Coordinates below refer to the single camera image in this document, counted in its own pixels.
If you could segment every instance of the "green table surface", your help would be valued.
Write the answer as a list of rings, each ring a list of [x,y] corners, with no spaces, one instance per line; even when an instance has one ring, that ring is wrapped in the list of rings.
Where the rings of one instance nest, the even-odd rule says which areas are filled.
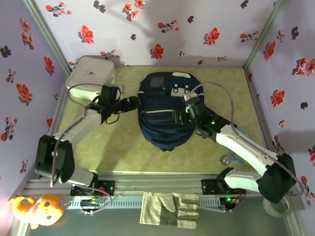
[[[242,68],[216,67],[115,67],[115,84],[123,84],[126,92],[122,97],[137,95],[139,83],[146,75],[158,71],[181,71],[194,75],[200,82],[217,82],[228,89],[234,106],[234,122],[247,131],[252,139],[262,145],[262,135],[247,81]],[[205,104],[219,115],[230,120],[231,105],[228,95],[219,87],[205,86]],[[75,98],[85,105],[87,100]],[[82,113],[77,104],[67,101],[61,124],[65,129]],[[223,165],[220,158],[231,157],[225,148],[210,139],[193,134],[189,141],[173,151],[162,152],[146,141],[138,124],[137,111],[121,114],[118,122],[102,124],[91,131],[77,146],[74,157],[76,165],[87,170],[102,172],[154,172],[154,173],[220,173],[226,167],[250,170],[247,163],[235,161]]]

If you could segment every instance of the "stuffed toy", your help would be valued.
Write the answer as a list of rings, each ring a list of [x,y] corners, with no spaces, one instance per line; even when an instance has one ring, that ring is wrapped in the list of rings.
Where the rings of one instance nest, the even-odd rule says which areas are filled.
[[[12,203],[12,209],[17,219],[30,223],[31,229],[37,229],[38,225],[53,225],[63,215],[67,199],[59,196],[45,194],[37,201],[27,198],[27,203],[22,200],[23,196],[11,198],[7,203]]]

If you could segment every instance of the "backpack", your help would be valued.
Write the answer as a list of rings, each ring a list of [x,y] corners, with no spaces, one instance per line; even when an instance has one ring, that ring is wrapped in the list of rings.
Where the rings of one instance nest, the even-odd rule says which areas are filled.
[[[147,141],[162,151],[172,151],[188,141],[194,132],[191,123],[178,124],[173,111],[185,111],[183,96],[200,82],[191,74],[182,72],[156,72],[140,83],[138,118],[140,129]],[[204,101],[203,88],[195,91]]]

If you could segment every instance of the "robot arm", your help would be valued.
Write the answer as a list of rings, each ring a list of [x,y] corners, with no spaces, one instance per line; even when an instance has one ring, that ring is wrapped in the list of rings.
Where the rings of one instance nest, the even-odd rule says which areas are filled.
[[[256,170],[244,172],[226,168],[217,178],[224,191],[229,188],[247,189],[260,192],[270,202],[278,203],[294,186],[296,182],[290,174],[272,160],[277,160],[295,175],[293,160],[288,154],[278,155],[236,132],[230,121],[212,115],[195,93],[185,95],[184,99],[188,113],[185,116],[174,112],[177,122],[193,123],[203,138],[210,138],[229,148]]]
[[[55,181],[60,183],[79,184],[84,186],[97,185],[97,175],[75,166],[73,153],[81,140],[93,129],[107,121],[114,114],[135,110],[140,103],[132,96],[119,100],[122,89],[115,86],[103,86],[99,97],[86,106],[84,113],[65,131],[52,136],[44,135],[39,139],[35,161],[35,172],[45,177],[52,176],[54,148],[61,138],[55,166]]]

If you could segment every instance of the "glove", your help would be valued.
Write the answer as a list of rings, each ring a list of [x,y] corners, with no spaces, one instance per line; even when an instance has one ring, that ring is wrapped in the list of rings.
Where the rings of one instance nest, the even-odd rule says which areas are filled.
[[[198,200],[197,194],[144,192],[140,223],[195,229]]]

